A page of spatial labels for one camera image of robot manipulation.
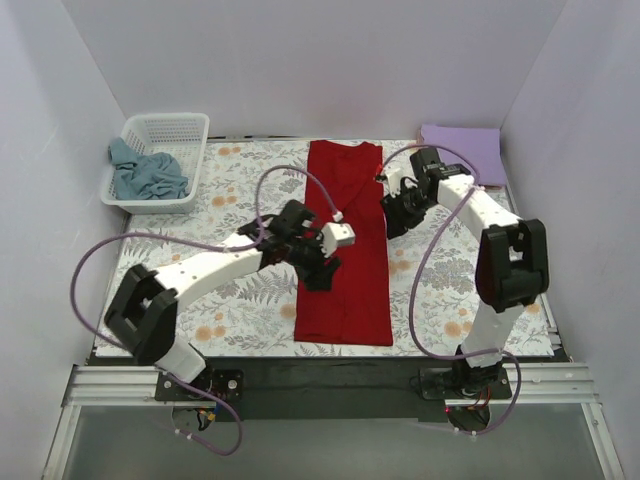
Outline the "red t shirt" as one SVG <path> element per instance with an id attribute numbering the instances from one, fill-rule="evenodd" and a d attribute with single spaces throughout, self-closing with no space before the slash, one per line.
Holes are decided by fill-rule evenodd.
<path id="1" fill-rule="evenodd" d="M 389 261 L 383 185 L 375 181 L 383 149 L 368 142 L 310 143 L 307 170 L 328 191 L 355 243 L 336 251 L 341 261 L 328 292 L 298 287 L 294 339 L 298 342 L 391 346 Z"/>

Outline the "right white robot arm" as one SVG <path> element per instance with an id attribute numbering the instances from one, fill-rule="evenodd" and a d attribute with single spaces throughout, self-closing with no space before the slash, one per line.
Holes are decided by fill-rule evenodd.
<path id="1" fill-rule="evenodd" d="M 382 164 L 376 181 L 385 185 L 381 201 L 389 239 L 417 227 L 427 211 L 441 206 L 479 243 L 475 288 L 479 296 L 473 326 L 455 354 L 442 355 L 443 369 L 420 374 L 429 391 L 475 397 L 503 380 L 507 340 L 525 308 L 549 287 L 546 228 L 502 208 L 479 184 L 479 169 L 461 157 L 444 163 L 445 147 L 407 147 L 413 174 Z"/>

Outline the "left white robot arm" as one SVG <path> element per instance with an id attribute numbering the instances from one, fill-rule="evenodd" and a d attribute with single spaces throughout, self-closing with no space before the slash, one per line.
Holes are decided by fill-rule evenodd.
<path id="1" fill-rule="evenodd" d="M 296 200 L 277 215 L 240 227 L 212 250 L 164 267 L 142 264 L 124 275 L 105 324 L 142 366 L 155 366 L 193 400 L 218 394 L 213 366 L 176 329 L 178 316 L 218 287 L 284 262 L 312 291 L 328 291 L 341 265 L 336 252 L 355 241 L 340 213 L 321 228 L 315 214 Z"/>

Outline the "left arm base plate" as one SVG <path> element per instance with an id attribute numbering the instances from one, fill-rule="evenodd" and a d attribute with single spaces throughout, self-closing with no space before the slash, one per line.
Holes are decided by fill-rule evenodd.
<path id="1" fill-rule="evenodd" d="M 234 402 L 242 397 L 244 373 L 237 369 L 208 368 L 190 386 L 226 402 Z M 209 401 L 208 397 L 186 389 L 163 373 L 158 375 L 154 399 L 164 402 Z"/>

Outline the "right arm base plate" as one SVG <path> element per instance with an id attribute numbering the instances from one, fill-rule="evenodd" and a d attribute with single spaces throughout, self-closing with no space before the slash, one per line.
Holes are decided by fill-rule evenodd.
<path id="1" fill-rule="evenodd" d="M 419 394 L 426 400 L 476 400 L 479 397 L 507 400 L 512 389 L 501 363 L 470 368 L 465 362 L 446 368 L 419 370 Z"/>

